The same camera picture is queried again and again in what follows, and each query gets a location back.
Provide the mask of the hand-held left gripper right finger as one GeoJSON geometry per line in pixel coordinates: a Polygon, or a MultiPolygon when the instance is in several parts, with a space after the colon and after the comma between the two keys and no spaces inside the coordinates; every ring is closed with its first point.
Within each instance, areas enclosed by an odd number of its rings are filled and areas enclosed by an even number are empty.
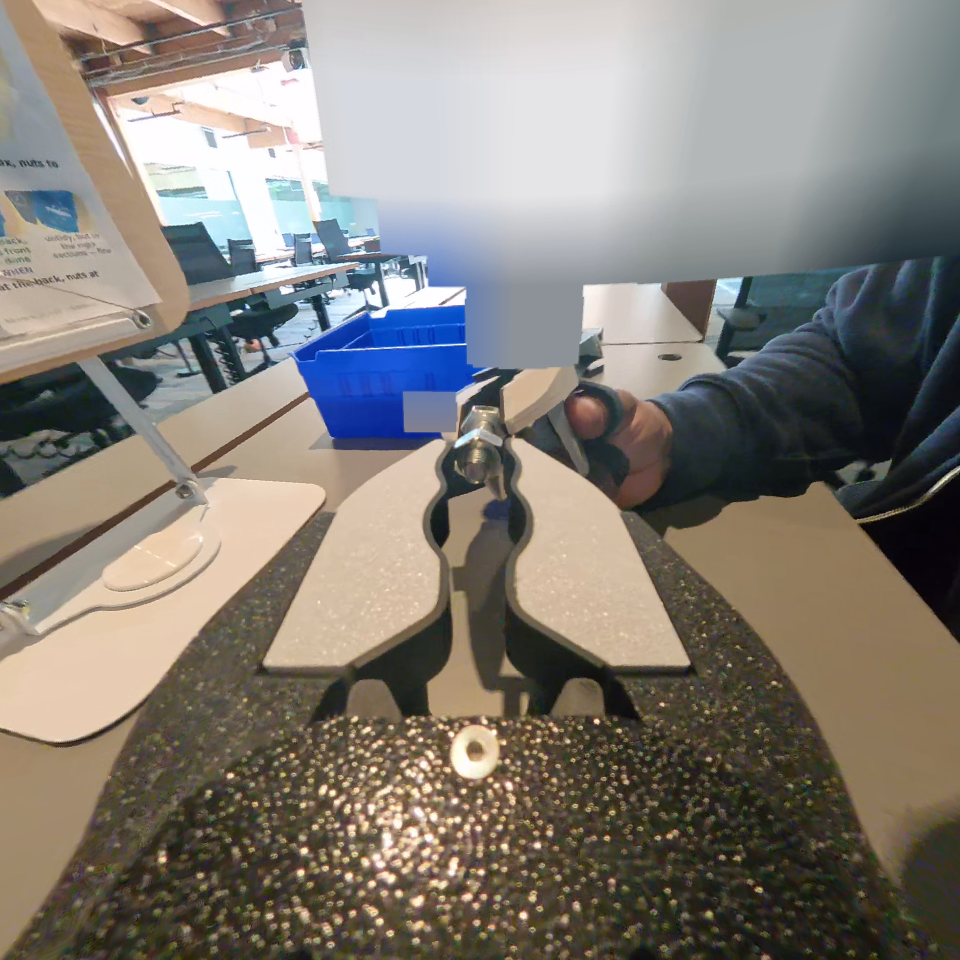
{"type": "Polygon", "coordinates": [[[689,678],[692,661],[625,515],[576,471],[527,440],[507,443],[505,653],[546,715],[565,684],[588,680],[630,715],[627,681],[689,678]]]}

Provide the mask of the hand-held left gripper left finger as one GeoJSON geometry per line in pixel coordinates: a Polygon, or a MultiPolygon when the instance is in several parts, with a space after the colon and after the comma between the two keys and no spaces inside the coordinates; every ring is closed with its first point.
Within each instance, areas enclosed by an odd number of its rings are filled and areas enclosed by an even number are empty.
{"type": "Polygon", "coordinates": [[[428,683],[452,646],[449,449],[429,441],[342,501],[263,658],[267,673],[380,681],[402,714],[429,714],[428,683]]]}

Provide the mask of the metal hex bolt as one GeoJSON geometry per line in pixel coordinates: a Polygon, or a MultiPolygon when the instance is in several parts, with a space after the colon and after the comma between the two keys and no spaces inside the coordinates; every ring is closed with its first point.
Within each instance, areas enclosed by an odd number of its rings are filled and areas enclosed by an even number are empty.
{"type": "Polygon", "coordinates": [[[480,405],[470,408],[462,420],[458,437],[479,426],[486,426],[486,429],[499,433],[503,438],[502,447],[494,449],[473,446],[461,450],[453,447],[454,469],[468,483],[485,486],[496,499],[506,500],[508,494],[504,477],[503,447],[507,433],[499,409],[480,405]]]}

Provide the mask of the person's right forearm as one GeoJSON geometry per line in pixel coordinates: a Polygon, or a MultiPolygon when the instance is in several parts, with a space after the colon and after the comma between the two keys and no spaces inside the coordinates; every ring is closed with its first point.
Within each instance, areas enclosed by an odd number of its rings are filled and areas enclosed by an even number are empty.
{"type": "Polygon", "coordinates": [[[955,494],[958,315],[957,256],[845,274],[810,322],[654,398],[673,434],[649,506],[795,497],[856,461],[889,462],[842,494],[859,520],[955,494]]]}

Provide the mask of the person's right hand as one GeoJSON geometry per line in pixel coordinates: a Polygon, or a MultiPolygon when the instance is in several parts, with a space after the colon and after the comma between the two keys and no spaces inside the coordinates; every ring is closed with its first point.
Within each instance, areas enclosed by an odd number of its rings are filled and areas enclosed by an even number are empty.
{"type": "MultiPolygon", "coordinates": [[[[627,455],[630,472],[620,487],[597,486],[616,506],[632,510],[654,498],[670,467],[672,426],[660,407],[638,400],[627,390],[616,390],[625,408],[623,425],[611,442],[627,455]]],[[[570,426],[583,439],[594,439],[606,426],[605,411],[589,398],[567,398],[570,426]]]]}

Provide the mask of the large blue plastic bin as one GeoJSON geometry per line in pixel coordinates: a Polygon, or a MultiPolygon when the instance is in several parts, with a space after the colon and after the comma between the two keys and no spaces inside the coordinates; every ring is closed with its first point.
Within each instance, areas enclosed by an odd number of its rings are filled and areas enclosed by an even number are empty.
{"type": "Polygon", "coordinates": [[[434,438],[452,431],[472,382],[466,308],[364,313],[297,349],[294,363],[335,440],[434,438]]]}

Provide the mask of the white stand base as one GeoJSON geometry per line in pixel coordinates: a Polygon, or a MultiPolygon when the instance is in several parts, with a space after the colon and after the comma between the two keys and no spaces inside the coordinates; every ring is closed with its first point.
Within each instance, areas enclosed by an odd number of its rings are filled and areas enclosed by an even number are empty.
{"type": "Polygon", "coordinates": [[[189,644],[327,498],[214,478],[170,491],[2,602],[1,730],[50,745],[134,712],[189,644]]]}

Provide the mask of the long grey office desk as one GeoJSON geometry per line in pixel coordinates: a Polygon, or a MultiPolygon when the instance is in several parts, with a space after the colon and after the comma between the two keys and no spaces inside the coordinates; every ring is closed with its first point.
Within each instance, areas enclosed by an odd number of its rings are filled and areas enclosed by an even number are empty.
{"type": "Polygon", "coordinates": [[[229,326],[230,304],[253,302],[276,311],[302,300],[321,299],[328,289],[344,289],[358,261],[331,265],[269,267],[188,286],[189,308],[174,341],[186,340],[210,389],[219,393],[248,377],[229,326]]]}

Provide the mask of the metal stand pole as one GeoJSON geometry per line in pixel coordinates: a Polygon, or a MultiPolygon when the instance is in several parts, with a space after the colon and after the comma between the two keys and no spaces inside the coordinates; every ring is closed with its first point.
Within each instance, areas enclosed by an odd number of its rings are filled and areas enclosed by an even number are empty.
{"type": "Polygon", "coordinates": [[[174,493],[178,498],[195,505],[209,503],[206,492],[192,468],[174,450],[126,388],[117,379],[106,363],[98,357],[82,359],[80,369],[91,379],[98,390],[116,409],[129,427],[149,446],[152,453],[163,463],[174,480],[174,493]]]}

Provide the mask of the wooden sign board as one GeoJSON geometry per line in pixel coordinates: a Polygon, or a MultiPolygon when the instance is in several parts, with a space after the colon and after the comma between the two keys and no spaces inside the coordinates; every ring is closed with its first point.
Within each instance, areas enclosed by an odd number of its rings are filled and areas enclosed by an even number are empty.
{"type": "Polygon", "coordinates": [[[175,330],[184,273],[34,2],[2,2],[1,382],[175,330]]]}

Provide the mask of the printed instruction sheet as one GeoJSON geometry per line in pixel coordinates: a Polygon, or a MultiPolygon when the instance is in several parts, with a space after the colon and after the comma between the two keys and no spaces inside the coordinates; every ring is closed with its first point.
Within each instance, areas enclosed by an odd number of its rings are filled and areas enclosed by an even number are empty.
{"type": "Polygon", "coordinates": [[[2,339],[157,304],[5,10],[1,44],[2,339]]]}

